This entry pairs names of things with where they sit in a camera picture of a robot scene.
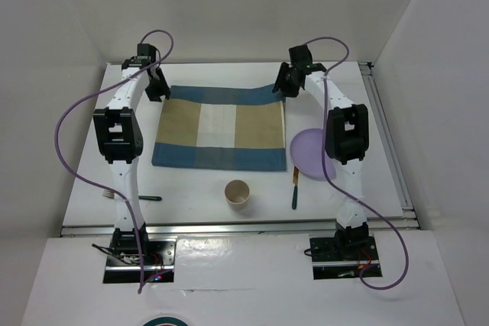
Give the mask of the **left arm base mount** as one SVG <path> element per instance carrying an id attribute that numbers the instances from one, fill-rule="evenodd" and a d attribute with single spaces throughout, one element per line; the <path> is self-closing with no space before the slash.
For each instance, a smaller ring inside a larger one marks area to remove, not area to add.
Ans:
<path id="1" fill-rule="evenodd" d="M 110 246 L 92 244 L 92 248 L 105 256 L 104 284 L 139 283 L 141 266 L 137 250 L 117 251 Z M 153 240 L 147 242 L 143 256 L 144 282 L 170 283 L 174 281 L 176 259 L 176 239 Z"/>

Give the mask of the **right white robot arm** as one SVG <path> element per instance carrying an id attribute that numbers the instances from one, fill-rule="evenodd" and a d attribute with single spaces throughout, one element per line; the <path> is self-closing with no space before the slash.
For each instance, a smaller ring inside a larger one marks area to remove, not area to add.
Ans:
<path id="1" fill-rule="evenodd" d="M 368 220 L 361 205 L 362 161 L 369 148 L 368 108 L 347 97 L 331 80 L 329 71 L 313 61 L 307 45 L 291 47 L 289 56 L 290 61 L 280 65 L 273 91 L 295 98 L 303 89 L 322 107 L 319 162 L 327 175 L 325 180 L 344 196 L 336 215 L 332 244 L 311 249 L 310 253 L 353 260 L 369 238 Z"/>

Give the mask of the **blue tan white placemat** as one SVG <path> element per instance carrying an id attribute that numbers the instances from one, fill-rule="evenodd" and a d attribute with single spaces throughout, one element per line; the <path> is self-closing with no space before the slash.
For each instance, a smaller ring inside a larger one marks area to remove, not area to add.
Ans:
<path id="1" fill-rule="evenodd" d="M 285 99 L 253 89 L 174 86 L 160 113 L 154 166 L 283 172 Z"/>

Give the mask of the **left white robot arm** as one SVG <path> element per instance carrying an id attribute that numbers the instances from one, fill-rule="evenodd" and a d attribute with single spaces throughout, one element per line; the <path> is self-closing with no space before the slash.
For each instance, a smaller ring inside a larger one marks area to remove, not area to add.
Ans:
<path id="1" fill-rule="evenodd" d="M 108 163 L 114 185 L 116 217 L 111 252 L 134 264 L 144 263 L 151 255 L 138 197 L 138 161 L 144 138 L 136 111 L 143 94 L 151 102 L 171 96 L 160 66 L 151 65 L 159 55 L 155 46 L 139 43 L 136 55 L 121 66 L 121 76 L 128 81 L 116 89 L 105 108 L 93 112 L 99 152 Z"/>

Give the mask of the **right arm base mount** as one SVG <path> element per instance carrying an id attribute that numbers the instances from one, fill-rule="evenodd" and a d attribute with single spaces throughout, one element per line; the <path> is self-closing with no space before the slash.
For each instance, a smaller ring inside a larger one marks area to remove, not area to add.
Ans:
<path id="1" fill-rule="evenodd" d="M 312 261 L 314 280 L 382 277 L 382 270 L 375 239 L 369 237 L 366 244 L 347 254 L 340 252 L 332 237 L 311 237 L 309 248 L 303 251 Z"/>

